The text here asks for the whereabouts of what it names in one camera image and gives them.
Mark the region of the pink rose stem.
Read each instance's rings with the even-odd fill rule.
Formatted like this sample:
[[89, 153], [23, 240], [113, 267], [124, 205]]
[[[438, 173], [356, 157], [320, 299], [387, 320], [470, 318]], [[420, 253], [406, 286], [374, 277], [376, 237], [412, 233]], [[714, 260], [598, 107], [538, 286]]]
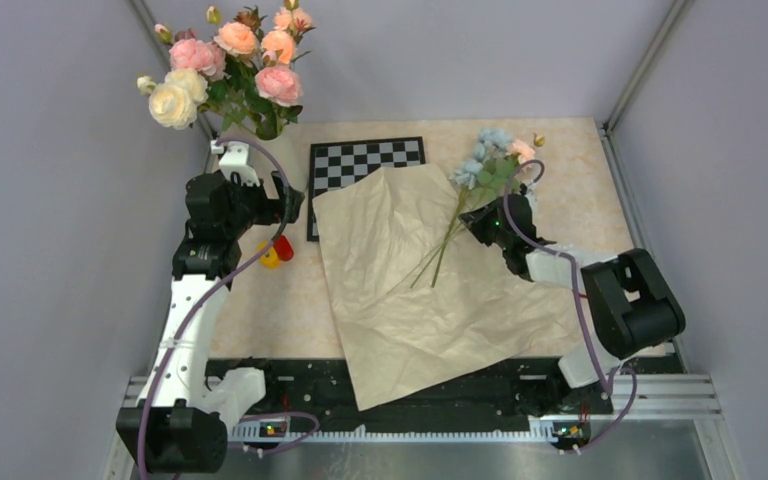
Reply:
[[276, 139], [285, 126], [298, 122], [304, 90], [294, 67], [308, 54], [298, 51], [299, 44], [315, 29], [312, 17], [299, 1], [284, 1], [273, 24], [262, 38], [261, 67], [254, 76], [256, 134], [263, 140]]

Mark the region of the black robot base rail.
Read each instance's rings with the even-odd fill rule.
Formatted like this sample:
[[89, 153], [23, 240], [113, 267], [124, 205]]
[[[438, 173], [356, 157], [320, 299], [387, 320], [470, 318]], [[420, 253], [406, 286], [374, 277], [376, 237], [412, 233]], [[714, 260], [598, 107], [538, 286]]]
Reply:
[[572, 389], [562, 383], [552, 357], [514, 358], [462, 375], [404, 398], [360, 410], [345, 361], [337, 359], [224, 359], [206, 367], [210, 379], [233, 369], [264, 372], [266, 394], [255, 414], [306, 412], [320, 430], [369, 433], [482, 433], [526, 431], [532, 418], [608, 414], [611, 402], [597, 384]]

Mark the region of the orange paper bouquet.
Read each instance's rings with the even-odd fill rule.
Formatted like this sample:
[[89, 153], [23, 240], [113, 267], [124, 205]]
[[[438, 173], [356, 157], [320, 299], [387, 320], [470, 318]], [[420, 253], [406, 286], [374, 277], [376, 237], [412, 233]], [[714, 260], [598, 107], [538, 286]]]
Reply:
[[357, 407], [582, 343], [571, 293], [512, 275], [496, 247], [445, 240], [457, 194], [435, 165], [317, 196], [330, 303]]

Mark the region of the pink blue flower bunch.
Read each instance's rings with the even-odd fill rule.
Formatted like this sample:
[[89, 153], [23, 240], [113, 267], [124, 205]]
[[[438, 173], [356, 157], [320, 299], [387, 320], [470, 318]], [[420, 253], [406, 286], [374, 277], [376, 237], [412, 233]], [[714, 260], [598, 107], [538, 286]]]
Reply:
[[412, 286], [417, 285], [429, 268], [434, 269], [431, 285], [436, 285], [447, 245], [466, 229], [459, 216], [499, 197], [516, 167], [524, 165], [526, 176], [513, 182], [512, 192], [527, 197], [531, 202], [536, 201], [534, 187], [545, 171], [537, 153], [545, 141], [546, 138], [539, 134], [535, 134], [530, 142], [519, 140], [497, 128], [485, 128], [479, 132], [472, 156], [450, 176], [452, 183], [459, 188], [459, 194], [446, 233], [419, 270]]

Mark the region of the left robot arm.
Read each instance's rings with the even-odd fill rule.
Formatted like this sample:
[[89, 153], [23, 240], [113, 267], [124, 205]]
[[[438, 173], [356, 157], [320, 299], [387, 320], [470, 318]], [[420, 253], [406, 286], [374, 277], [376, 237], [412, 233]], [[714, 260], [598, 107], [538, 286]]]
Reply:
[[206, 385], [208, 350], [233, 281], [268, 251], [241, 258], [241, 236], [255, 225], [279, 232], [296, 221], [304, 199], [279, 170], [271, 174], [277, 197], [261, 180], [233, 173], [201, 174], [186, 185], [188, 218], [172, 258], [171, 299], [154, 365], [135, 404], [119, 410], [116, 431], [143, 479], [153, 474], [215, 473], [229, 435], [252, 408], [268, 413], [280, 386], [251, 367]]

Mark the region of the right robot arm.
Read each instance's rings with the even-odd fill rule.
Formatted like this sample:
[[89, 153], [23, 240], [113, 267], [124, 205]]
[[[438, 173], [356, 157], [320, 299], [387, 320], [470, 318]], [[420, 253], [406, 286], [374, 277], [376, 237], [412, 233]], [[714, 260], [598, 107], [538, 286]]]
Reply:
[[572, 292], [584, 344], [559, 360], [560, 376], [546, 385], [549, 404], [560, 412], [582, 404], [587, 385], [606, 381], [624, 361], [686, 328], [682, 307], [645, 249], [592, 253], [544, 239], [531, 199], [522, 194], [501, 196], [458, 219], [478, 242], [498, 246], [515, 276]]

